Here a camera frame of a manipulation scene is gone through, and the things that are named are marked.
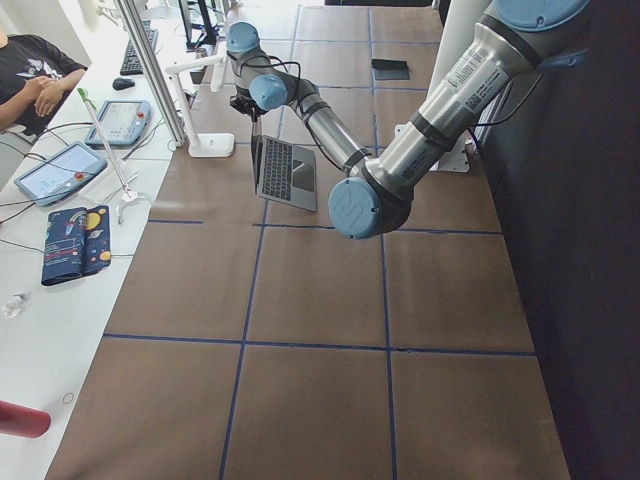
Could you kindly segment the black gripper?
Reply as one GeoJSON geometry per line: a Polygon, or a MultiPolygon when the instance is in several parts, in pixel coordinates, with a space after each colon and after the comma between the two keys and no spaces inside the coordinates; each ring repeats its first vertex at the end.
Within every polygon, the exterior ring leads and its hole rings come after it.
{"type": "Polygon", "coordinates": [[[235,95],[230,97],[230,106],[241,114],[248,116],[259,116],[260,108],[250,97],[235,95]]]}

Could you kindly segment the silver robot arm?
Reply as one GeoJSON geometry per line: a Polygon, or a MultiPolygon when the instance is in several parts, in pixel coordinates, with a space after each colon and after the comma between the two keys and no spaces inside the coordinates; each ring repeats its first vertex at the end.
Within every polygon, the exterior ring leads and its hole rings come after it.
{"type": "Polygon", "coordinates": [[[238,9],[226,85],[249,123],[313,150],[316,213],[273,201],[267,219],[367,239],[427,227],[424,176],[467,169],[465,146],[517,80],[586,52],[586,1],[238,9]]]}

